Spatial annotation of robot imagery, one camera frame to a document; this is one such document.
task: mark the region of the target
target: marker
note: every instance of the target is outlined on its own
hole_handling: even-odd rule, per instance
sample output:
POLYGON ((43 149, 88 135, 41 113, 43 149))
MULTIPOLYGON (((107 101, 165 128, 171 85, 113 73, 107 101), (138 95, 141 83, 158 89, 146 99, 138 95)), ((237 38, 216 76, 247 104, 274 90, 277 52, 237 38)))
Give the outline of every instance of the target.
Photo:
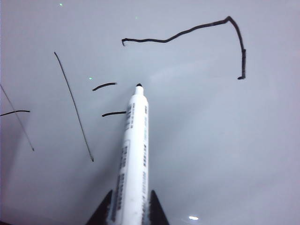
POLYGON ((139 83, 124 118, 116 191, 108 192, 86 225, 169 225, 155 191, 148 196, 148 110, 139 83))
POLYGON ((139 83, 126 113, 116 189, 117 225, 141 225, 148 200, 148 101, 139 83))

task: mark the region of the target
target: thin gray line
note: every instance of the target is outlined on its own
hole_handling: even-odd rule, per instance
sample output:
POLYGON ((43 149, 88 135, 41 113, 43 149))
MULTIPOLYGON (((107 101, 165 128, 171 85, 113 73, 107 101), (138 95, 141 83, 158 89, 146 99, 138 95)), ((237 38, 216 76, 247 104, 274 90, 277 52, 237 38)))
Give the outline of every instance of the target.
POLYGON ((86 140, 85 133, 84 133, 84 131, 83 131, 83 126, 82 126, 82 124, 81 124, 81 120, 80 120, 80 117, 79 117, 79 113, 78 113, 78 110, 77 110, 77 106, 76 106, 76 103, 75 103, 73 94, 72 94, 72 92, 71 92, 71 88, 70 88, 70 85, 69 85, 69 83, 68 83, 67 77, 66 77, 66 75, 65 75, 65 71, 64 71, 64 69, 63 69, 63 67, 62 67, 62 64, 61 64, 61 62, 60 62, 60 59, 58 58, 58 55, 56 54, 56 52, 54 52, 54 55, 56 56, 57 61, 58 61, 59 64, 60 64, 60 68, 61 68, 62 74, 64 75, 64 78, 65 78, 65 80, 66 80, 66 82, 67 82, 67 87, 69 88, 69 91, 70 91, 70 94, 71 94, 71 97, 72 97, 72 100, 73 100, 73 104, 74 104, 74 106, 75 106, 75 110, 76 110, 76 114, 77 114, 77 117, 78 117, 78 120, 79 120, 80 128, 81 128, 81 131, 82 131, 82 134, 83 134, 83 138, 84 138, 84 141, 85 141, 85 143, 86 143, 86 147, 88 148, 88 151, 89 151, 89 154, 90 154, 90 159, 92 160, 92 162, 94 162, 94 157, 92 156, 92 153, 90 152, 90 148, 89 148, 88 142, 87 142, 87 140, 86 140))
MULTIPOLYGON (((3 91, 4 94, 5 94, 6 98, 8 99, 8 102, 9 102, 10 106, 13 108, 14 113, 15 113, 16 110, 15 110, 13 104, 11 103, 11 101, 9 100, 8 95, 7 95, 6 92, 4 91, 4 89, 3 89, 3 87, 2 87, 1 84, 0 84, 0 86, 1 86, 2 91, 3 91)), ((28 140, 28 142, 29 142, 29 144, 30 144, 30 146, 31 146, 31 149, 34 151, 34 148, 33 148, 32 144, 31 144, 31 141, 30 141, 30 139, 29 139, 29 137, 28 137, 28 135, 27 135, 27 133, 26 133, 26 131, 25 131, 25 128, 24 128, 24 126, 23 126, 23 124, 22 124, 22 122, 21 122, 21 120, 20 120, 20 117, 18 116, 17 113, 15 113, 15 115, 17 116, 17 118, 18 118, 18 120, 19 120, 19 123, 20 123, 20 125, 21 125, 21 127, 22 127, 22 130, 24 131, 24 133, 25 133, 25 135, 26 135, 26 138, 27 138, 27 140, 28 140)))

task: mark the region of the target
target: short black line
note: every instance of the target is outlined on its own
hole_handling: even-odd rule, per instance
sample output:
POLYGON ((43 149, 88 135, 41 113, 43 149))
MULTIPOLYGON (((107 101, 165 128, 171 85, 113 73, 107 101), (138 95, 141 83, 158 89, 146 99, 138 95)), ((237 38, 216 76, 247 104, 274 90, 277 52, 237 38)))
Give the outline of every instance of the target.
POLYGON ((160 39, 152 39, 152 38, 147 38, 147 39, 133 39, 133 38, 124 38, 122 39, 122 44, 123 46, 124 45, 124 42, 125 41, 135 41, 135 42, 147 42, 147 41, 152 41, 152 42, 160 42, 160 43, 166 43, 166 42, 169 42, 169 41, 172 41, 173 39, 183 35, 183 34, 187 34, 187 33, 190 33, 196 29, 200 29, 200 28, 205 28, 205 27, 212 27, 212 26, 217 26, 217 25, 221 25, 221 24, 225 24, 227 22, 230 22, 237 34, 238 34, 238 37, 239 37, 239 40, 240 40, 240 48, 241 48, 241 53, 242 53, 242 76, 240 76, 238 78, 238 80, 241 80, 241 79, 245 79, 246 78, 246 50, 244 49, 244 44, 243 44, 243 38, 240 34, 240 29, 237 25, 237 23, 230 17, 226 17, 224 20, 219 20, 219 21, 215 21, 215 22, 211 22, 211 23, 206 23, 206 24, 201 24, 201 25, 198 25, 198 26, 195 26, 191 29, 188 29, 188 30, 184 30, 182 32, 179 32, 178 34, 168 38, 168 39, 165 39, 165 40, 160 40, 160 39))
POLYGON ((60 68, 61 68, 62 74, 64 75, 64 78, 65 78, 66 83, 67 83, 67 87, 69 88, 69 92, 70 92, 71 97, 72 97, 72 100, 73 100, 73 104, 74 104, 74 107, 75 107, 75 110, 76 110, 76 114, 77 114, 77 117, 78 117, 78 120, 79 120, 80 128, 81 128, 81 131, 82 131, 82 134, 83 134, 83 138, 84 138, 86 147, 88 148, 88 151, 89 151, 89 154, 90 154, 90 158, 91 158, 92 162, 94 162, 94 157, 92 156, 92 154, 91 154, 91 152, 90 152, 90 148, 89 148, 88 142, 87 142, 86 137, 85 137, 85 133, 84 133, 84 130, 83 130, 83 126, 82 126, 82 124, 81 124, 81 120, 80 120, 80 117, 79 117, 79 113, 78 113, 78 110, 77 110, 77 106, 76 106, 76 103, 75 103, 73 94, 72 94, 72 92, 71 92, 71 88, 70 88, 70 85, 69 85, 69 83, 68 83, 68 80, 67 80, 65 71, 64 71, 64 69, 63 69, 63 67, 62 67, 62 64, 61 64, 61 62, 60 62, 60 59, 59 59, 58 55, 56 54, 56 52, 54 52, 54 54, 55 54, 55 56, 56 56, 56 58, 57 58, 57 61, 58 61, 59 64, 60 64, 60 68))
POLYGON ((24 125, 22 124, 20 117, 19 117, 18 114, 16 113, 16 109, 14 108, 13 104, 11 103, 10 99, 8 98, 8 95, 7 95, 6 92, 4 91, 4 89, 3 89, 3 87, 2 87, 1 84, 0 84, 0 86, 1 86, 2 91, 3 91, 4 94, 5 94, 6 98, 8 99, 8 102, 9 102, 10 106, 13 108, 13 112, 15 113, 15 115, 16 115, 17 118, 18 118, 18 121, 19 121, 19 123, 20 123, 20 125, 21 125, 21 127, 22 127, 23 132, 24 132, 25 135, 26 135, 26 138, 27 138, 27 140, 28 140, 28 142, 29 142, 29 144, 30 144, 30 146, 31 146, 31 149, 34 151, 34 148, 33 148, 33 146, 32 146, 32 143, 31 143, 30 139, 29 139, 29 136, 28 136, 28 134, 27 134, 27 132, 26 132, 26 130, 25 130, 25 128, 24 128, 24 125))
POLYGON ((99 88, 102 88, 102 87, 106 87, 106 86, 109 86, 109 85, 116 85, 116 84, 117 84, 117 83, 115 83, 115 82, 112 82, 112 83, 105 83, 105 84, 102 84, 102 85, 100 85, 100 86, 94 88, 93 91, 98 90, 99 88))
POLYGON ((109 112, 102 115, 102 117, 109 116, 109 115, 116 115, 116 114, 126 114, 126 111, 122 112, 109 112))
POLYGON ((7 112, 7 113, 5 113, 5 114, 1 114, 0 116, 6 116, 6 115, 9 115, 9 114, 12 114, 12 113, 17 113, 17 112, 26 112, 26 113, 30 113, 29 110, 16 110, 16 111, 7 112))

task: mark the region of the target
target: curved black line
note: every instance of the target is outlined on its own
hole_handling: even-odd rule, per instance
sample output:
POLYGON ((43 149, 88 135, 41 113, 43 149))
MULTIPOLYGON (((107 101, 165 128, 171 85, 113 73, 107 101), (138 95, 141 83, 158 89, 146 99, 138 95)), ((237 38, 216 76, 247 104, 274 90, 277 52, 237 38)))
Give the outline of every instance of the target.
POLYGON ((17 112, 26 112, 26 113, 30 113, 29 110, 16 110, 16 111, 7 112, 7 113, 5 113, 5 114, 1 114, 0 116, 6 116, 6 115, 9 115, 9 114, 12 114, 12 113, 17 113, 17 112))
POLYGON ((75 106, 76 114, 77 114, 77 117, 78 117, 78 120, 79 120, 80 128, 81 128, 81 131, 82 131, 82 134, 83 134, 83 138, 84 138, 86 147, 88 148, 88 151, 89 151, 90 158, 91 158, 92 162, 94 162, 94 157, 92 156, 92 154, 91 154, 91 152, 90 152, 90 148, 89 148, 88 142, 87 142, 86 137, 85 137, 85 133, 84 133, 84 130, 83 130, 83 126, 82 126, 82 124, 81 124, 81 120, 80 120, 80 117, 79 117, 79 114, 78 114, 77 106, 76 106, 76 103, 75 103, 73 94, 72 94, 72 92, 71 92, 71 88, 70 88, 70 85, 69 85, 69 83, 68 83, 68 80, 67 80, 65 71, 64 71, 64 69, 63 69, 63 67, 62 67, 62 64, 61 64, 61 62, 60 62, 60 59, 58 58, 58 55, 56 54, 56 52, 54 52, 54 55, 56 56, 57 61, 58 61, 59 64, 60 64, 60 68, 61 68, 62 74, 64 75, 64 78, 65 78, 65 80, 66 80, 66 82, 67 82, 67 87, 69 88, 69 92, 70 92, 70 94, 71 94, 71 97, 72 97, 72 100, 73 100, 73 104, 74 104, 74 106, 75 106))
POLYGON ((109 115, 116 115, 116 114, 126 114, 126 111, 122 112, 109 112, 102 115, 102 117, 109 116, 109 115))
MULTIPOLYGON (((16 110, 15 110, 15 108, 14 108, 12 102, 10 101, 10 99, 9 99, 9 97, 8 97, 8 95, 7 95, 7 93, 4 91, 4 89, 3 89, 3 87, 2 87, 1 84, 0 84, 0 87, 1 87, 1 89, 2 89, 2 91, 3 91, 3 93, 4 93, 4 95, 5 95, 6 98, 8 99, 8 102, 9 102, 10 106, 13 108, 14 113, 15 113, 16 110)), ((26 136, 26 138, 27 138, 27 141, 28 141, 29 145, 31 146, 31 149, 34 151, 34 147, 33 147, 32 143, 31 143, 31 141, 30 141, 30 138, 29 138, 29 136, 28 136, 28 134, 27 134, 27 132, 26 132, 26 130, 25 130, 25 128, 24 128, 24 125, 22 124, 22 121, 21 121, 20 117, 18 116, 17 113, 15 113, 15 115, 16 115, 16 117, 18 118, 18 121, 19 121, 19 123, 20 123, 20 125, 21 125, 21 127, 22 127, 23 132, 25 133, 25 136, 26 136)))
POLYGON ((115 83, 115 82, 112 82, 112 83, 105 83, 105 84, 102 84, 102 85, 100 85, 100 86, 94 88, 93 91, 98 90, 99 88, 102 88, 102 87, 106 87, 106 86, 109 86, 109 85, 116 85, 116 84, 117 84, 117 83, 115 83))
POLYGON ((219 20, 219 21, 216 21, 216 22, 211 22, 211 23, 206 23, 206 24, 201 24, 201 25, 198 25, 198 26, 195 26, 191 29, 188 29, 188 30, 184 30, 182 32, 179 32, 178 34, 168 38, 168 39, 165 39, 165 40, 160 40, 160 39, 152 39, 152 38, 147 38, 147 39, 133 39, 133 38, 124 38, 122 39, 122 44, 123 46, 124 45, 124 42, 125 41, 135 41, 135 42, 147 42, 147 41, 152 41, 152 42, 160 42, 160 43, 166 43, 166 42, 169 42, 169 41, 172 41, 173 39, 183 35, 183 34, 187 34, 187 33, 190 33, 196 29, 200 29, 200 28, 205 28, 205 27, 212 27, 212 26, 217 26, 217 25, 221 25, 221 24, 225 24, 227 22, 231 22, 231 24, 234 26, 237 34, 238 34, 238 37, 239 37, 239 40, 240 40, 240 48, 241 48, 241 52, 242 52, 242 76, 240 76, 238 78, 238 80, 241 80, 241 79, 245 79, 246 78, 246 50, 244 48, 244 44, 243 44, 243 38, 240 34, 240 29, 237 25, 237 23, 230 17, 226 17, 224 20, 219 20))

